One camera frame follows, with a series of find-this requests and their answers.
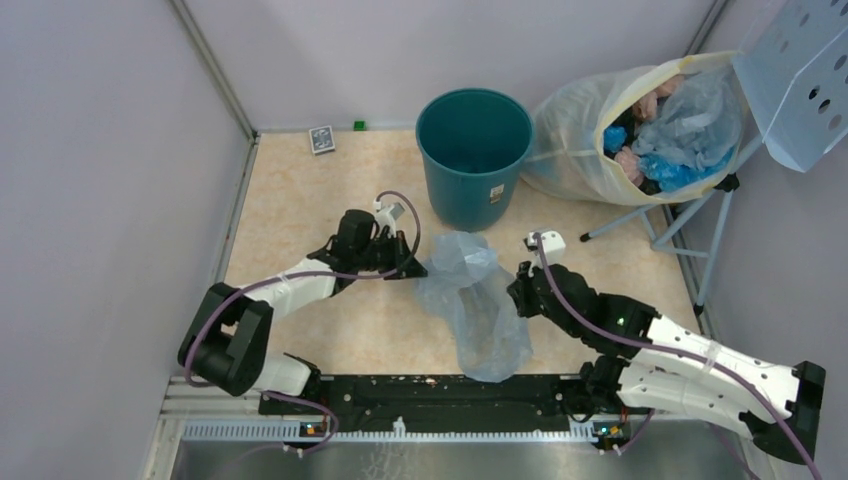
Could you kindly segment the light blue trash bag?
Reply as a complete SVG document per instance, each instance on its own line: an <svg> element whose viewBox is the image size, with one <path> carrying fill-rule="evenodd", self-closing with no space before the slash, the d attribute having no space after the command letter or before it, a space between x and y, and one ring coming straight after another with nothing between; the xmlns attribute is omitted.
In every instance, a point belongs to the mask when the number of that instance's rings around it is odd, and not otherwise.
<svg viewBox="0 0 848 480"><path fill-rule="evenodd" d="M483 236L435 235L424 267L428 274L417 282L417 301L448 325L465 376L500 383L532 358L527 320L507 293L514 275L500 265Z"/></svg>

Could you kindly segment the teal plastic trash bin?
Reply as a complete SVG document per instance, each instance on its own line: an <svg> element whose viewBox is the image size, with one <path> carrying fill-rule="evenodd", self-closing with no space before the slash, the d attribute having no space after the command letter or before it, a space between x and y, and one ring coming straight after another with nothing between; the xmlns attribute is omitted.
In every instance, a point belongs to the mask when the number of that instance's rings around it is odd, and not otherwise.
<svg viewBox="0 0 848 480"><path fill-rule="evenodd" d="M476 232L494 225L508 209L534 126L512 97L464 88L423 108L415 139L434 213L454 230Z"/></svg>

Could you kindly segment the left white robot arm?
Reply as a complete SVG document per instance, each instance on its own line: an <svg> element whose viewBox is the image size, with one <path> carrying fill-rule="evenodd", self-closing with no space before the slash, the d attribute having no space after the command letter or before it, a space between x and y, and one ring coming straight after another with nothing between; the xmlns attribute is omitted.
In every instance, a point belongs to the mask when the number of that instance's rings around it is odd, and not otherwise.
<svg viewBox="0 0 848 480"><path fill-rule="evenodd" d="M277 392L297 413L314 410L321 397L319 371L294 355L269 353L274 321L336 296L356 281L428 274L397 226L405 207L377 203L375 209L346 211L328 242L288 270L243 287L212 285L177 354L185 378L232 396Z"/></svg>

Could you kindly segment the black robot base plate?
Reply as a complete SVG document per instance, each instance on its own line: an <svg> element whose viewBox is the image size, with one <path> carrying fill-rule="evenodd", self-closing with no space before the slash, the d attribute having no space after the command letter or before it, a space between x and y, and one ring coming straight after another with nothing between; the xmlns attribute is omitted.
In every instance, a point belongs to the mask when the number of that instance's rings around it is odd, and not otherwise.
<svg viewBox="0 0 848 480"><path fill-rule="evenodd" d="M306 405L270 397L263 416L307 415L319 404L336 414L343 433L388 432L402 420L412 433L561 432L604 410L575 375L520 374L500 383L463 375L324 376Z"/></svg>

